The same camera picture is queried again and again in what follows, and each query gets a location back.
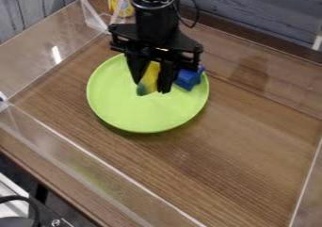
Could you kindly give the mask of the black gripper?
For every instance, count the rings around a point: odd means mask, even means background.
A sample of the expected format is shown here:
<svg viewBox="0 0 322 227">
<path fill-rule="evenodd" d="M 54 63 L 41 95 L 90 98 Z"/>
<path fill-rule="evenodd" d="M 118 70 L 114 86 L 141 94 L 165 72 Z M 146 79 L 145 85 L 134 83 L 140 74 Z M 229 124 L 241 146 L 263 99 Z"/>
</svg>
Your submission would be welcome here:
<svg viewBox="0 0 322 227">
<path fill-rule="evenodd" d="M 192 72 L 197 71 L 204 48 L 178 29 L 164 37 L 156 32 L 141 35 L 136 24 L 112 24 L 108 30 L 112 35 L 110 48 L 125 55 L 134 83 L 141 80 L 149 61 L 160 62 L 157 78 L 160 93 L 170 90 L 174 67 Z"/>
</svg>

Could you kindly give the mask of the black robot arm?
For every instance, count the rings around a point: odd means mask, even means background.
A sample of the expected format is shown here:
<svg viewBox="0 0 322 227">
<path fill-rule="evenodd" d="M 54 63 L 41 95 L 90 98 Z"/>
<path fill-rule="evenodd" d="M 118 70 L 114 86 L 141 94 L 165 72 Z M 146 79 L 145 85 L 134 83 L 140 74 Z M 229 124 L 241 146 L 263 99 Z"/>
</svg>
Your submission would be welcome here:
<svg viewBox="0 0 322 227">
<path fill-rule="evenodd" d="M 110 49 L 121 52 L 137 96 L 168 93 L 180 70 L 200 69 L 202 46 L 185 36 L 180 24 L 192 28 L 200 18 L 200 8 L 190 0 L 196 14 L 192 24 L 182 21 L 180 0 L 130 0 L 136 12 L 132 24 L 110 24 Z"/>
</svg>

